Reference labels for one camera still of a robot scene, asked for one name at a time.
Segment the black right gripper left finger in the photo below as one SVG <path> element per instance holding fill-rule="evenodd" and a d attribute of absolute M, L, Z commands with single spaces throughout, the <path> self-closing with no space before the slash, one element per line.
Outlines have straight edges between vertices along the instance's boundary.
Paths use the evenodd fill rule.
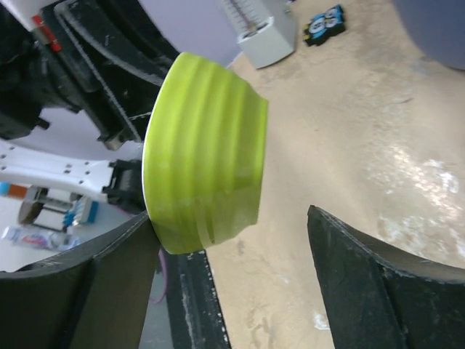
<path fill-rule="evenodd" d="M 160 243 L 147 213 L 1 272 L 2 348 L 138 348 Z"/>

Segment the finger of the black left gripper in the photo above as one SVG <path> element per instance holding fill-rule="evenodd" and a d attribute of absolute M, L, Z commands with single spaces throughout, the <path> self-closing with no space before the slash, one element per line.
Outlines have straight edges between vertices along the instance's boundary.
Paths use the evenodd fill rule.
<path fill-rule="evenodd" d="M 167 254 L 171 338 L 175 349 L 231 349 L 205 251 Z"/>

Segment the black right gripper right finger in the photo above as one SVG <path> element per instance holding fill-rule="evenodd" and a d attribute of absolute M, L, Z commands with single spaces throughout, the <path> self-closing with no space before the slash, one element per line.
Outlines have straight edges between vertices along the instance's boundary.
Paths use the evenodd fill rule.
<path fill-rule="evenodd" d="M 335 348 L 464 347 L 464 269 L 408 253 L 317 206 L 307 231 Z"/>

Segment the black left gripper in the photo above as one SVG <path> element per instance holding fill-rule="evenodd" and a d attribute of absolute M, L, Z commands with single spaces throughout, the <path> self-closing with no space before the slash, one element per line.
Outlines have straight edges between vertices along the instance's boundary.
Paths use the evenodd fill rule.
<path fill-rule="evenodd" d="M 1 138 L 51 124 L 46 108 L 84 112 L 98 141 L 118 149 L 145 138 L 153 104 L 178 51 L 138 1 L 59 1 L 54 32 L 28 30 L 1 5 Z"/>

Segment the small white green bowl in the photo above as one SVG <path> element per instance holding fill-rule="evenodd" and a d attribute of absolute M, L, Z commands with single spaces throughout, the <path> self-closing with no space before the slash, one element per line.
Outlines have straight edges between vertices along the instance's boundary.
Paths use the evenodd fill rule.
<path fill-rule="evenodd" d="M 142 153 L 146 210 L 167 252 L 207 249 L 257 223 L 268 111 L 234 71 L 189 52 L 176 58 Z"/>

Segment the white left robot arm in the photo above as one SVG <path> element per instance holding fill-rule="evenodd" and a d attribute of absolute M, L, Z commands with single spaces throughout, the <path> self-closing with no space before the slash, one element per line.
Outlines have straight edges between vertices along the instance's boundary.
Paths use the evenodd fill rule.
<path fill-rule="evenodd" d="M 16 144 L 48 129 L 45 108 L 85 112 L 111 151 L 143 141 L 178 52 L 138 1 L 1 3 L 1 179 L 118 207 L 130 221 L 54 256 L 1 274 L 3 348 L 137 348 L 153 274 L 164 271 L 174 348 L 229 348 L 203 251 L 162 248 L 142 198 L 142 162 L 75 159 Z"/>

